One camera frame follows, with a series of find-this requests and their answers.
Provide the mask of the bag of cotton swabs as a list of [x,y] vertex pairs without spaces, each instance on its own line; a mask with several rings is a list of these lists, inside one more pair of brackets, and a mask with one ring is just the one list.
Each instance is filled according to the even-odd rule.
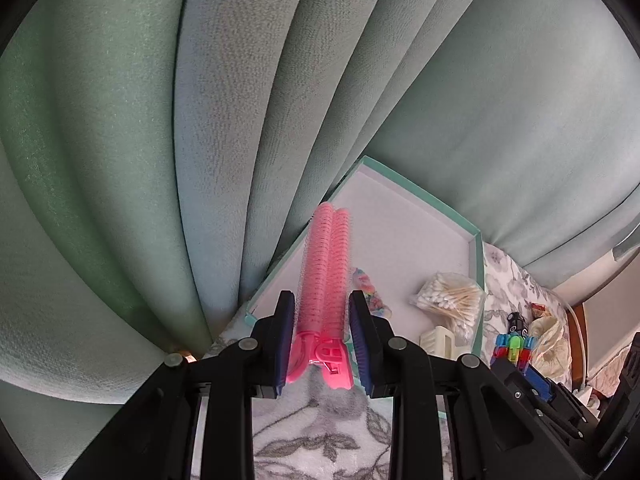
[[437,272],[410,297],[409,304],[440,318],[460,344],[472,344],[484,298],[484,289],[472,278]]

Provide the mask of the cream lace cloth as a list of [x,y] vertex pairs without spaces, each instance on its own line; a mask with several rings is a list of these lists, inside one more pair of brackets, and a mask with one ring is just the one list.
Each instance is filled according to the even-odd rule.
[[530,364],[544,378],[570,385],[572,355],[565,325],[553,315],[544,315],[530,323],[529,335],[536,339]]

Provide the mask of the floral fleece blanket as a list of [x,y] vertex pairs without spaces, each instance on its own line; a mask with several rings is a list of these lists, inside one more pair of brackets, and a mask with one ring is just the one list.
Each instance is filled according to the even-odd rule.
[[[406,248],[371,244],[352,246],[355,285],[376,293],[374,310],[390,320],[398,334],[418,341],[427,332],[426,315],[410,304],[421,286],[437,272],[463,272],[468,266],[456,250],[441,255],[416,244]],[[532,316],[542,304],[560,322],[568,319],[562,300],[540,286],[509,255],[484,247],[485,314],[482,359],[487,361],[506,318]],[[254,466],[258,479],[385,479],[390,466],[391,400],[370,400],[360,385],[332,390],[320,370],[311,367],[280,399],[253,403]]]

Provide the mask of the black toy car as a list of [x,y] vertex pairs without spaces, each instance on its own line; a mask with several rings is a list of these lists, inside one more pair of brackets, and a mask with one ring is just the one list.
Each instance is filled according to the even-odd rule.
[[511,312],[506,318],[508,321],[508,333],[521,337],[528,335],[526,319],[522,317],[520,312]]

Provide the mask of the mint green curtain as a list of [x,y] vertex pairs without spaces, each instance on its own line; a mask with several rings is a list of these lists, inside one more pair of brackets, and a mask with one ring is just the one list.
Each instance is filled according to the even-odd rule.
[[59,479],[362,155],[544,286],[639,225],[639,0],[1,0],[1,422]]

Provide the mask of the cream hair claw clip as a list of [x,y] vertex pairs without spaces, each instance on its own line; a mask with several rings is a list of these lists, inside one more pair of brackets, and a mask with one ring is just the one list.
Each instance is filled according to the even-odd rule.
[[463,353],[470,353],[468,344],[456,344],[456,336],[444,326],[436,326],[419,337],[419,346],[429,355],[455,361]]

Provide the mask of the teal shallow cardboard box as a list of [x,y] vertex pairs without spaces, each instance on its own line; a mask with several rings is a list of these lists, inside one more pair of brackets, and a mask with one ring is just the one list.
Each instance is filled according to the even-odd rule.
[[396,335],[418,342],[439,323],[410,304],[436,273],[484,285],[480,229],[382,162],[360,159],[329,202],[349,211],[350,266],[367,274]]

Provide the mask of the pink hair roller clip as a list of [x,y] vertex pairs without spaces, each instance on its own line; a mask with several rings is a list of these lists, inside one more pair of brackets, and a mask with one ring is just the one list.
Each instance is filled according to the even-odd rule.
[[324,202],[307,233],[287,382],[296,382],[315,365],[329,388],[354,385],[345,344],[349,272],[350,213]]

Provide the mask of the rainbow fluffy hair band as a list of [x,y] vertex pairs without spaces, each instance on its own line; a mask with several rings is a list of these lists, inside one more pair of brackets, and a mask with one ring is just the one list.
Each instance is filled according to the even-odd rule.
[[387,318],[388,320],[392,318],[393,311],[384,304],[378,290],[372,284],[370,276],[362,269],[352,269],[352,289],[360,290],[363,293],[372,315],[378,318]]

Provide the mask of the wooden bed frame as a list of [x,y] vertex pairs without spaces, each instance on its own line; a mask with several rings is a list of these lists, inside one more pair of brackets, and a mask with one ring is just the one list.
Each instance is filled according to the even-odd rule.
[[568,315],[570,333],[570,352],[572,352],[572,388],[582,388],[588,372],[588,334],[584,304],[574,304],[573,314]]

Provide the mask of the snack stick packet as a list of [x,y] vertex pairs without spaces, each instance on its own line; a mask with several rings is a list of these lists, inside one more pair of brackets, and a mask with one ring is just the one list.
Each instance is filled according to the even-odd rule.
[[530,313],[534,320],[538,320],[538,318],[548,318],[552,316],[552,312],[543,304],[534,304],[533,302],[529,305]]

